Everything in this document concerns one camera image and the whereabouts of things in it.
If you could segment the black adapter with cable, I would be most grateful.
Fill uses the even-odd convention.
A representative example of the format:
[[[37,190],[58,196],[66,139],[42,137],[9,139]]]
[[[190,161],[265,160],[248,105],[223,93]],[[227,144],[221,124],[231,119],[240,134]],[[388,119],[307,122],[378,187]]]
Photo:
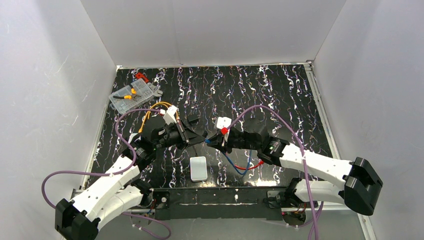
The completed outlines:
[[[200,121],[200,117],[198,116],[198,115],[195,115],[195,114],[189,114],[189,115],[187,115],[186,116],[186,120],[187,120],[187,123],[188,123],[188,125],[189,125],[189,127],[194,131],[194,132],[196,132],[197,130],[198,130],[198,127],[197,127],[197,125],[198,125],[198,123],[199,123],[199,121]],[[201,134],[204,138],[206,138],[207,137],[207,135],[208,135],[208,132],[207,132],[207,130],[205,129],[205,128],[203,128],[202,129],[202,134]],[[197,151],[197,148],[193,145],[192,146],[192,149],[193,149],[193,151],[194,151],[194,154],[195,154],[195,157],[199,157],[200,155],[199,155],[199,153],[198,153],[198,151]]]

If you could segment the white network switch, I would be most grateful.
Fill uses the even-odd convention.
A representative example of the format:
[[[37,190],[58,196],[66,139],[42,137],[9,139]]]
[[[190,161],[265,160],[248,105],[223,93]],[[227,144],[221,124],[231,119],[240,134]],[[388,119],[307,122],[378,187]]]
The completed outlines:
[[[204,156],[190,158],[190,179],[193,182],[204,182],[208,178],[207,161]]]
[[[133,143],[135,143],[137,140],[139,140],[141,137],[141,133],[132,133],[129,138],[128,138],[128,143],[130,145],[132,145]]]

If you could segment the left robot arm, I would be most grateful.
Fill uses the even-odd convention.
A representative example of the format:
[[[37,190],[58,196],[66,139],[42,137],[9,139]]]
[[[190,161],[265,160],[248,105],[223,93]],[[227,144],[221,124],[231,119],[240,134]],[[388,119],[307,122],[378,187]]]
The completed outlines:
[[[56,204],[55,230],[67,240],[94,240],[108,222],[140,205],[151,194],[151,186],[135,178],[161,156],[160,150],[172,146],[184,150],[203,143],[207,135],[207,131],[198,134],[184,122],[151,118],[105,176],[71,200],[62,199]]]

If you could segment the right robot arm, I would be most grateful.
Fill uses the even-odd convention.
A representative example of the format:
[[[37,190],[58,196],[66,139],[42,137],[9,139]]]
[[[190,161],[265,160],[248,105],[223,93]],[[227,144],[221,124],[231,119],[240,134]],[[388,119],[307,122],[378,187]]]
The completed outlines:
[[[255,118],[248,119],[242,131],[231,127],[231,121],[228,117],[216,120],[217,133],[210,138],[210,147],[226,154],[233,149],[253,150],[268,165],[307,170],[319,178],[318,181],[293,180],[284,193],[285,199],[307,202],[312,196],[317,202],[343,204],[361,215],[374,214],[384,183],[367,159],[342,160],[301,150],[270,135],[267,126]]]

